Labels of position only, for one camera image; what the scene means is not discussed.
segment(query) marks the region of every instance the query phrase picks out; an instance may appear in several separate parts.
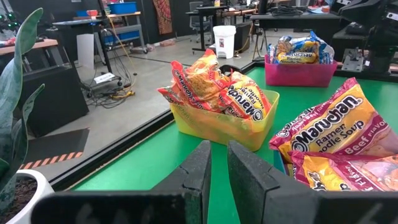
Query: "potted plant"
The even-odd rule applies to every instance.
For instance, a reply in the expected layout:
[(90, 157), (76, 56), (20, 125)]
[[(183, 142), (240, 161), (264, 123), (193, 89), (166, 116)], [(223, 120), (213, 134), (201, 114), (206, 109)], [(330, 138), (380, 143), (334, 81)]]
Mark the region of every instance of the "potted plant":
[(30, 223), (35, 203), (53, 192), (40, 172), (18, 170), (27, 153), (26, 121), (44, 85), (27, 99), (22, 118), (12, 125), (12, 114), (22, 91), (22, 55), (35, 44), (37, 23), (42, 14), (41, 8), (34, 11), (21, 25), (14, 58), (0, 76), (0, 223)]

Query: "white pot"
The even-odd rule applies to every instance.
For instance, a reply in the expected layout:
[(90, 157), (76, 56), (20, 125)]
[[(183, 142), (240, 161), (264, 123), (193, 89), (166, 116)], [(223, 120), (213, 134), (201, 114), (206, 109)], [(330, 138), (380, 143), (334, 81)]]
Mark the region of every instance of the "white pot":
[(45, 196), (54, 193), (54, 190), (51, 188), (51, 185), (44, 175), (36, 170), (18, 170), (17, 179), (18, 177), (31, 177), (35, 179), (37, 182), (36, 193), (33, 195), (30, 202), (6, 224), (30, 224), (30, 216), (32, 215), (35, 204)]

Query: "trash can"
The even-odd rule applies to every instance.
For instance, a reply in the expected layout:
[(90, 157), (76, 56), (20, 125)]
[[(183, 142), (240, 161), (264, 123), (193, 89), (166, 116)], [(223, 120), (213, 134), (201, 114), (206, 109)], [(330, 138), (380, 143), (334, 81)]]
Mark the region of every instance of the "trash can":
[(217, 57), (234, 57), (234, 36), (235, 26), (216, 26), (213, 27)]

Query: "concrete floor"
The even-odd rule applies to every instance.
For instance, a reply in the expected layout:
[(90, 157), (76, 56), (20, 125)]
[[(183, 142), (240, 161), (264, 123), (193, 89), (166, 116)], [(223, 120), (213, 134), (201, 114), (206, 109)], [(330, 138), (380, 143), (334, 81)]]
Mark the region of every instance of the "concrete floor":
[[(279, 37), (283, 35), (306, 37), (309, 34), (293, 33), (291, 29), (280, 29), (278, 32), (268, 30), (266, 35), (268, 44), (275, 44)], [(172, 60), (178, 60), (182, 64), (191, 65), (203, 55), (203, 52), (195, 52), (195, 54), (192, 54), (191, 48), (199, 47), (200, 44), (196, 44), (195, 41), (190, 42), (190, 38), (194, 39), (193, 37), (179, 37), (175, 45), (156, 47), (154, 51), (146, 55), (132, 54), (131, 59), (133, 65), (131, 65), (126, 56), (120, 56), (121, 61), (129, 72), (131, 74), (138, 74), (136, 83), (132, 89), (136, 94), (129, 97), (123, 104), (112, 109), (105, 109), (102, 106), (89, 106), (90, 112), (86, 116), (50, 133), (49, 135), (90, 128), (86, 147), (80, 158), (42, 166), (36, 169), (50, 180), (66, 171), (71, 166), (77, 165), (84, 158), (87, 158), (96, 151), (104, 148), (111, 142), (167, 110), (169, 104), (156, 89), (170, 85), (172, 76), (169, 63)], [(220, 65), (230, 64), (237, 67), (247, 65), (252, 60), (254, 44), (255, 42), (251, 42), (250, 49), (240, 54), (241, 58), (239, 59), (219, 58)], [(264, 55), (265, 53), (264, 47), (260, 54)], [(111, 59), (111, 63), (114, 74), (118, 75), (116, 67), (120, 67), (120, 65), (115, 66), (115, 59)], [(107, 72), (107, 69), (101, 63), (97, 63), (96, 76), (100, 75), (100, 72)], [(91, 80), (94, 75), (93, 70), (83, 67), (78, 68), (78, 73), (82, 80)]]

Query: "green table surface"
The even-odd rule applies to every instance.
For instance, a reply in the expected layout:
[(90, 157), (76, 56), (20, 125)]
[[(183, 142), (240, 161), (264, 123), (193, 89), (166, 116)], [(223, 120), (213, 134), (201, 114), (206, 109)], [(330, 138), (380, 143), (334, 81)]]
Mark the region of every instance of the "green table surface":
[[(264, 67), (247, 75), (262, 89), (280, 94), (274, 125), (256, 154), (281, 169), (279, 153), (268, 148), (273, 134), (293, 120), (304, 109), (326, 101), (346, 78), (333, 77), (328, 88), (267, 86)], [(358, 80), (381, 116), (398, 132), (398, 83)], [(167, 177), (201, 142), (202, 139), (178, 132), (171, 123), (115, 161), (94, 173), (74, 190), (149, 190)], [(212, 170), (208, 223), (239, 223), (229, 186), (226, 146), (212, 143)]]

